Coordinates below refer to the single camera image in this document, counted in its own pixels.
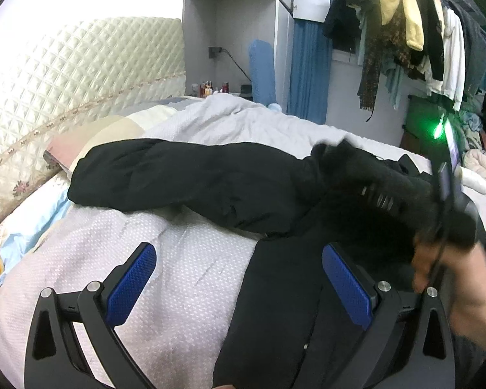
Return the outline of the person's right hand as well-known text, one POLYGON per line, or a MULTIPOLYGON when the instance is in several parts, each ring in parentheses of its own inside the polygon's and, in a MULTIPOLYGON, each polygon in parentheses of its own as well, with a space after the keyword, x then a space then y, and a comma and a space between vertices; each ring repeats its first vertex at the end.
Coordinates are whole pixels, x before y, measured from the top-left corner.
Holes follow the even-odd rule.
POLYGON ((449 323, 457 336, 463 336, 486 351, 486 250, 481 243, 470 249, 414 238, 412 286, 422 292, 430 281, 435 262, 452 272, 454 289, 449 323))

